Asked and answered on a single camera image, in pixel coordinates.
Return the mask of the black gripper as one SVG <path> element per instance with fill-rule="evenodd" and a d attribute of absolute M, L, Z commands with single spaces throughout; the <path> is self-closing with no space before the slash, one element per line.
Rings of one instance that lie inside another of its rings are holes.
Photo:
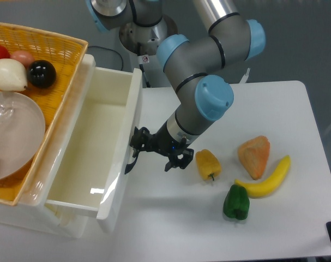
<path fill-rule="evenodd" d="M 151 149 L 150 138 L 151 134 L 146 127 L 134 128 L 134 133 L 129 143 L 133 148 L 133 158 L 137 158 L 140 152 L 149 152 Z M 168 131 L 167 124 L 163 124 L 152 135 L 151 144 L 154 152 L 168 157 L 165 171 L 169 171 L 172 168 L 185 169 L 193 160 L 194 150 L 188 149 L 186 135 L 181 135 L 179 140 L 176 140 Z"/>

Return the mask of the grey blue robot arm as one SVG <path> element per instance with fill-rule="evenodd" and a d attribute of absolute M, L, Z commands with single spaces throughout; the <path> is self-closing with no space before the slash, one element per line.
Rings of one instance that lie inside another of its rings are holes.
<path fill-rule="evenodd" d="M 231 86 L 215 72 L 259 55 L 266 45 L 263 27 L 241 17 L 232 1 L 195 1 L 208 32 L 195 42 L 174 32 L 161 1 L 87 1 L 101 31 L 119 29 L 119 39 L 130 52 L 154 56 L 180 105 L 152 134 L 135 128 L 130 139 L 133 158 L 155 152 L 168 158 L 165 170 L 185 169 L 192 161 L 190 145 L 233 104 Z"/>

